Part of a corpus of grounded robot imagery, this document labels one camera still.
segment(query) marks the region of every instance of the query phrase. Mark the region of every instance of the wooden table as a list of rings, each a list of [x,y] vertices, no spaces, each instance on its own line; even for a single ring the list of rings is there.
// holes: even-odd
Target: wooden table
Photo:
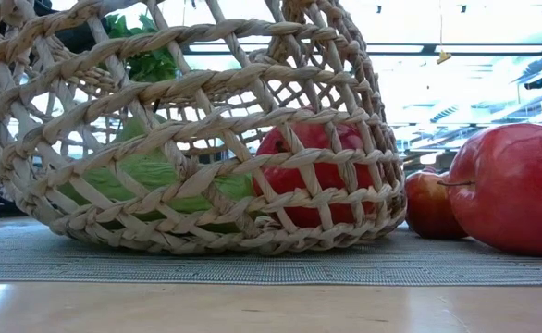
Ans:
[[[1,333],[542,333],[542,288],[0,284]]]

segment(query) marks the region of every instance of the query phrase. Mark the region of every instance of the apple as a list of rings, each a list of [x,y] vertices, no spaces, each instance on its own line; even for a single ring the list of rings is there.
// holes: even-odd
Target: apple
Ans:
[[[462,230],[450,206],[446,186],[447,173],[419,171],[405,181],[407,224],[420,237],[457,240],[468,235]]]
[[[542,255],[542,126],[485,129],[450,166],[454,215],[473,238],[508,253]]]

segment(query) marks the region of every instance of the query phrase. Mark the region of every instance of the apple stem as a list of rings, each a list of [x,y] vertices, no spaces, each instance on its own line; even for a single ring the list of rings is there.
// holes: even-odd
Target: apple stem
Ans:
[[[447,183],[447,182],[444,182],[443,180],[440,180],[437,182],[437,184],[443,185],[443,186],[469,186],[469,185],[475,185],[475,182],[473,180],[467,180],[467,181],[463,181],[459,183]]]

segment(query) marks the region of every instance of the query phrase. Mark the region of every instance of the woven basket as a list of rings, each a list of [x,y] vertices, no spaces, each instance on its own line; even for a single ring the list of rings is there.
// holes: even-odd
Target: woven basket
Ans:
[[[0,1],[0,21],[7,24],[5,35],[0,34],[0,182],[21,210],[56,234],[174,254],[327,250],[373,240],[402,222],[406,200],[396,140],[386,125],[363,37],[338,0],[266,0],[275,22],[227,19],[216,0],[207,0],[217,24],[173,28],[156,1],[147,0],[159,32],[109,40],[99,18],[136,2],[81,0],[69,11],[37,17],[28,0]],[[84,22],[97,45],[73,54],[55,33]],[[270,36],[271,42],[247,54],[239,40],[254,35]],[[191,70],[182,50],[191,43],[220,39],[241,69]],[[122,60],[161,47],[167,47],[182,75],[157,83],[131,81]],[[35,56],[31,63],[30,55]],[[100,63],[108,71],[99,69]],[[344,71],[346,63],[352,74]],[[24,75],[28,81],[20,84]],[[88,101],[74,100],[77,91],[85,92]],[[46,108],[35,106],[33,99],[46,93]],[[63,112],[54,113],[56,99]],[[168,119],[162,124],[154,116],[156,100],[158,113]],[[131,116],[141,120],[147,134],[112,142],[117,127],[111,123],[125,123]],[[289,126],[293,122],[324,124],[332,149],[303,147]],[[18,134],[9,132],[10,123],[18,123]],[[341,149],[338,123],[357,126],[363,150]],[[248,147],[273,126],[289,138],[291,151],[254,156]],[[79,139],[72,139],[72,133]],[[223,144],[212,144],[214,139]],[[68,152],[76,146],[83,154],[73,158]],[[154,149],[174,166],[179,181],[149,191],[120,164]],[[198,163],[198,156],[220,152],[236,157]],[[314,162],[338,164],[349,188],[322,189]],[[353,164],[369,168],[374,186],[355,188]],[[298,168],[307,189],[276,193],[262,173],[271,166]],[[116,175],[135,198],[111,200],[82,177],[101,167]],[[216,178],[247,173],[261,184],[264,195],[236,201],[215,186]],[[77,204],[58,190],[67,183],[88,203]],[[182,214],[166,205],[197,194],[206,198],[210,209]],[[375,203],[371,214],[359,214],[362,202]],[[335,203],[349,204],[355,223],[332,220],[328,207]],[[318,209],[322,225],[296,227],[284,210],[295,206]],[[137,217],[153,211],[162,217]],[[228,222],[239,231],[206,228]]]

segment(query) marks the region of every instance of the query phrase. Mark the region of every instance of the woven placemat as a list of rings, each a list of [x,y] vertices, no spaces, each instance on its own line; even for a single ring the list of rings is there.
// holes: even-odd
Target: woven placemat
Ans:
[[[174,257],[84,244],[39,224],[0,228],[0,281],[542,285],[542,258],[499,253],[474,240],[421,240],[405,227],[371,245],[322,253]]]

